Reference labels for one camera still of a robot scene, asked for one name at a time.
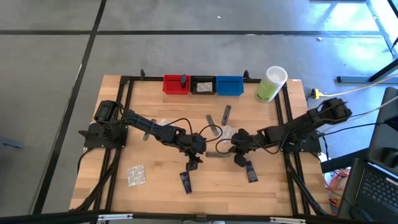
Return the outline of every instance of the wooden tabletop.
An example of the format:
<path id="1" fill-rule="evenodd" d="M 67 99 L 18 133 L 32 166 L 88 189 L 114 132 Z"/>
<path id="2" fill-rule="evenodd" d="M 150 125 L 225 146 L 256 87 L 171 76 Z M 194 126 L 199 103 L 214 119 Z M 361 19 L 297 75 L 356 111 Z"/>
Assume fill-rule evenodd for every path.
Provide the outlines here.
<path id="1" fill-rule="evenodd" d="M 99 91 L 98 101 L 115 100 L 120 76 L 105 75 Z M 188 118 L 194 132 L 199 132 L 208 123 L 210 114 L 215 123 L 221 125 L 226 105 L 232 110 L 228 124 L 237 131 L 244 128 L 249 133 L 268 126 L 277 126 L 275 102 L 260 103 L 254 97 L 257 83 L 245 83 L 244 93 L 237 96 L 218 95 L 166 95 L 162 82 L 134 82 L 130 109 L 148 119 L 173 121 Z M 293 117 L 305 113 L 303 86 L 300 80 L 287 81 Z M 124 90 L 124 102 L 127 86 Z M 287 121 L 283 93 L 280 92 L 284 121 Z M 188 130 L 188 124 L 175 124 Z M 249 183 L 245 168 L 239 167 L 233 157 L 210 158 L 200 156 L 203 163 L 198 170 L 190 172 L 192 193 L 186 194 L 179 173 L 185 170 L 188 158 L 176 148 L 157 142 L 153 136 L 143 141 L 143 132 L 129 128 L 125 149 L 121 154 L 118 176 L 113 195 L 112 211 L 149 213 L 206 213 L 218 215 L 291 215 L 290 197 L 287 186 L 283 154 L 268 154 L 257 150 L 246 154 L 252 161 L 258 182 Z M 213 138 L 210 128 L 205 137 Z M 220 143 L 220 150 L 228 150 L 230 143 Z M 215 143 L 207 144 L 207 151 L 215 151 Z M 309 153 L 300 153 L 305 183 L 318 203 L 330 211 L 327 191 L 324 186 L 321 167 L 317 158 Z M 70 208 L 79 206 L 98 182 L 104 149 L 94 149 L 82 160 L 76 180 Z M 143 164 L 146 183 L 127 186 L 127 169 Z M 106 185 L 101 208 L 108 192 Z M 296 186 L 299 211 L 302 212 L 300 191 Z"/>

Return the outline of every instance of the blue bin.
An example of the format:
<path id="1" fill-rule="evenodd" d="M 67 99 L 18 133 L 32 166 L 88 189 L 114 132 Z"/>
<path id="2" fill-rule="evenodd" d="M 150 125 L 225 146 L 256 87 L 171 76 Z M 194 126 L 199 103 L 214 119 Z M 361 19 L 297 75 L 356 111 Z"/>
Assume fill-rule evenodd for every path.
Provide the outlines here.
<path id="1" fill-rule="evenodd" d="M 220 96 L 239 96 L 243 93 L 243 77 L 217 76 L 216 87 Z"/>

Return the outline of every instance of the plastic container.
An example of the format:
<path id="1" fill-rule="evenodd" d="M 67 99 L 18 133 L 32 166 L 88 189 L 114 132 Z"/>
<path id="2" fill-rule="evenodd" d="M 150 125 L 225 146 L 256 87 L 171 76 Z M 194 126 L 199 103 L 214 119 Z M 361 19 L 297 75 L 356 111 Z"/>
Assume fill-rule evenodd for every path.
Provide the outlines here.
<path id="1" fill-rule="evenodd" d="M 244 92 L 243 77 L 217 76 L 216 88 L 220 96 L 239 96 Z"/>
<path id="2" fill-rule="evenodd" d="M 256 98 L 262 103 L 270 102 L 285 84 L 286 80 L 287 72 L 282 67 L 269 67 L 265 77 L 257 87 Z"/>
<path id="3" fill-rule="evenodd" d="M 186 75 L 185 87 L 181 86 L 182 75 L 164 75 L 163 91 L 168 95 L 187 95 L 191 87 L 191 76 Z"/>
<path id="4" fill-rule="evenodd" d="M 199 83 L 211 83 L 211 91 L 198 91 Z M 191 93 L 194 95 L 213 95 L 217 92 L 216 77 L 191 76 Z"/>

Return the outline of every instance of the concrete floor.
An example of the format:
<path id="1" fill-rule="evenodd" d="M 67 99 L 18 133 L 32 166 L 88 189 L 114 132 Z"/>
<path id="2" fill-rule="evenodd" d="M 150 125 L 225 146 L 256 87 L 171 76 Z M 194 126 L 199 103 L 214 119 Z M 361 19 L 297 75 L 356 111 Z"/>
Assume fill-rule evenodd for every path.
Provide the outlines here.
<path id="1" fill-rule="evenodd" d="M 0 29 L 93 27 L 99 0 L 0 2 Z M 364 2 L 308 0 L 108 1 L 101 30 L 378 30 Z M 72 114 L 44 212 L 66 211 L 83 138 L 103 75 L 242 75 L 272 65 L 312 88 L 338 93 L 359 85 L 339 75 L 370 76 L 393 58 L 381 36 L 124 35 L 97 36 Z M 25 143 L 0 150 L 0 216 L 29 213 L 88 36 L 0 35 L 0 135 Z M 343 95 L 354 114 L 380 105 L 387 85 Z M 309 107 L 320 100 L 309 100 Z M 371 123 L 377 113 L 347 124 Z M 330 156 L 369 146 L 373 127 L 326 137 Z"/>

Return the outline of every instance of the green cylindrical container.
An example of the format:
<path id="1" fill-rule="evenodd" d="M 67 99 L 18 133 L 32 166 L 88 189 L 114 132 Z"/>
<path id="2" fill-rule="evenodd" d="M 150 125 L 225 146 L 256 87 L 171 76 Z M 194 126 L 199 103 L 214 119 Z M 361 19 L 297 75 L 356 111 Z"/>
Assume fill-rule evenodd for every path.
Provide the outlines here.
<path id="1" fill-rule="evenodd" d="M 282 67 L 269 67 L 256 90 L 256 98 L 262 103 L 270 102 L 285 84 L 286 80 L 287 72 Z"/>

